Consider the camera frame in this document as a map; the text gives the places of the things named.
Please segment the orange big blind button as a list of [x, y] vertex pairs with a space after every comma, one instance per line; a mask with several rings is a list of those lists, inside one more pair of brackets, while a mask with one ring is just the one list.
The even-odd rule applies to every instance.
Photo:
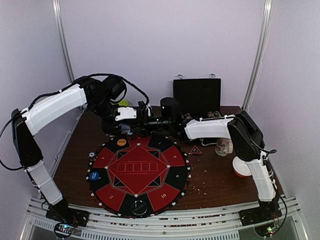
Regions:
[[127, 140], [126, 139], [124, 139], [124, 138], [121, 138], [121, 139], [118, 139], [117, 140], [117, 145], [118, 146], [125, 146], [127, 144]]

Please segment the black red triangular token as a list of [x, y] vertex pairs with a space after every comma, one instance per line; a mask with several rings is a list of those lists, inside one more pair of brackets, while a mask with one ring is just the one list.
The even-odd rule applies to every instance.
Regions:
[[189, 155], [202, 155], [203, 152], [199, 149], [197, 145], [194, 145], [188, 153]]

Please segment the poker chip stack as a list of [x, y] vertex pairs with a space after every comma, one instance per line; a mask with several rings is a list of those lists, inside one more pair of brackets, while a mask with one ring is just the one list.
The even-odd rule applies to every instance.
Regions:
[[96, 152], [90, 152], [88, 154], [88, 157], [91, 161], [95, 161], [97, 159], [97, 153]]

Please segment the blue small blind button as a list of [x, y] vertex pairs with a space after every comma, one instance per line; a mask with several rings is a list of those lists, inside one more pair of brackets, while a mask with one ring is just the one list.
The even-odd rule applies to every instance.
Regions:
[[97, 171], [93, 171], [89, 174], [88, 179], [91, 182], [95, 182], [99, 179], [99, 177], [100, 177], [100, 174]]

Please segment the blue deck of cards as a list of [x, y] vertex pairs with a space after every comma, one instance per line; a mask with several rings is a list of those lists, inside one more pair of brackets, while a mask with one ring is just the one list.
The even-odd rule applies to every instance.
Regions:
[[119, 124], [119, 127], [120, 127], [121, 134], [127, 134], [127, 135], [131, 135], [132, 134], [130, 125], [121, 123], [121, 124]]

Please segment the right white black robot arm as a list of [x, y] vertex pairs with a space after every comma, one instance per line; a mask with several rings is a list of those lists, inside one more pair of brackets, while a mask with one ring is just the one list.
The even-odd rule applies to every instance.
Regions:
[[241, 223], [261, 223], [281, 217], [280, 195], [269, 155], [276, 150], [266, 150], [263, 133], [245, 110], [218, 118], [183, 116], [179, 103], [172, 97], [161, 100], [161, 115], [155, 116], [152, 108], [140, 101], [135, 119], [143, 135], [152, 131], [168, 131], [181, 141], [205, 138], [225, 138], [232, 142], [233, 151], [248, 167], [258, 193], [258, 207], [242, 210]]

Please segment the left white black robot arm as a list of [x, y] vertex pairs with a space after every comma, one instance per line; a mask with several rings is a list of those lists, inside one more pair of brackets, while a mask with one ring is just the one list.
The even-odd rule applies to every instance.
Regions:
[[127, 93], [126, 80], [111, 73], [105, 73], [104, 80], [98, 80], [97, 76], [82, 76], [62, 89], [39, 95], [27, 108], [11, 113], [13, 144], [22, 168], [48, 203], [47, 218], [75, 227], [85, 227], [89, 213], [69, 207], [48, 172], [34, 137], [54, 120], [80, 107], [87, 107], [103, 120], [114, 121], [118, 115], [114, 106], [117, 98]]

